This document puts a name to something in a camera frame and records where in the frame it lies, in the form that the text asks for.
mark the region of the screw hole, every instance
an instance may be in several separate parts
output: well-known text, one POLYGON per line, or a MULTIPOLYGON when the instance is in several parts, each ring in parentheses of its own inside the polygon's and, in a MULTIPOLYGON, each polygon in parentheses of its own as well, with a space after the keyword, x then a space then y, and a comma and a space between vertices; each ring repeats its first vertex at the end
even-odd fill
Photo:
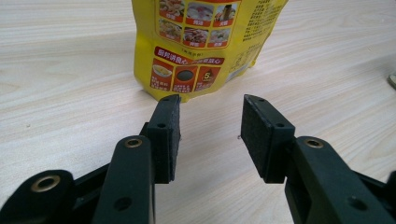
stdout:
POLYGON ((355 196, 350 196, 349 198, 346 199, 346 202, 350 206, 361 211, 365 211, 368 208, 367 205, 362 200, 358 199, 355 196))
POLYGON ((128 197, 123 197, 116 200, 116 202, 114 203, 114 208, 120 212, 125 209, 128 209, 131 205, 132 205, 132 199, 128 197))
POLYGON ((61 178, 58 175, 47 175, 37 179, 32 185, 31 191, 33 192, 45 192, 55 188, 61 182, 61 178))
POLYGON ((305 144, 309 147, 322 148, 323 144, 315 139, 305 139, 305 144))
POLYGON ((126 147, 139 147, 140 145, 142 145, 142 140, 137 138, 128 139, 125 142, 126 147))

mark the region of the table surface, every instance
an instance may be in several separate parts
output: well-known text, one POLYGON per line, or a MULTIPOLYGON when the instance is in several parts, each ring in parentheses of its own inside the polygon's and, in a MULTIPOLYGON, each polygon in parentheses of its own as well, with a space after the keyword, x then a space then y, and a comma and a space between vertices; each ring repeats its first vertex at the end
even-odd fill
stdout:
MULTIPOLYGON (((157 104, 134 79, 131 2, 32 2, 0 3, 0 204, 42 171, 78 178, 108 163, 157 104)), ((386 181, 394 72, 394 0, 290 0, 254 67, 181 105, 176 181, 156 187, 158 223, 292 222, 284 185, 264 184, 238 139, 245 93, 386 181)))

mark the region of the food package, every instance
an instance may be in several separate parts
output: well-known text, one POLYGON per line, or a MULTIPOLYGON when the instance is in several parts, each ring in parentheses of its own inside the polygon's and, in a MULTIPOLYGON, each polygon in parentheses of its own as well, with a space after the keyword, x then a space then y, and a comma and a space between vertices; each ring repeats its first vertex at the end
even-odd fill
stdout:
POLYGON ((255 60, 287 0, 132 0, 134 76, 155 99, 217 91, 255 60))

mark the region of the red label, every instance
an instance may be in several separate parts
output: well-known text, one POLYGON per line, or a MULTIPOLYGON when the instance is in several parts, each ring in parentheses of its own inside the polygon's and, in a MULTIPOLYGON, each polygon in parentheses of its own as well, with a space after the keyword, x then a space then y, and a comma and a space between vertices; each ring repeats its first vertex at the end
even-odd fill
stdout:
POLYGON ((230 26, 230 25, 233 25, 233 19, 232 20, 227 20, 227 21, 215 21, 213 23, 214 27, 230 26))
POLYGON ((195 20, 191 18, 186 18, 186 23, 190 25, 195 25, 195 26, 210 26, 211 21, 201 21, 201 20, 195 20))
POLYGON ((161 91, 170 91, 173 66, 154 59, 151 68, 150 87, 161 91))
POLYGON ((195 91, 202 91, 212 86, 220 71, 220 67, 202 66, 199 70, 195 91))
POLYGON ((220 48, 220 47, 224 47, 224 46, 227 46, 227 41, 220 42, 220 43, 208 43, 207 44, 208 48, 220 48))
POLYGON ((192 92, 198 66, 179 66, 175 71, 174 85, 172 91, 192 92))
POLYGON ((170 50, 163 49, 160 47, 155 48, 154 55, 157 57, 160 57, 168 62, 176 63, 179 65, 188 65, 188 64, 197 64, 197 63, 221 65, 224 63, 224 58, 203 58, 203 59, 199 59, 199 60, 192 60, 192 59, 183 57, 179 54, 176 54, 170 50))

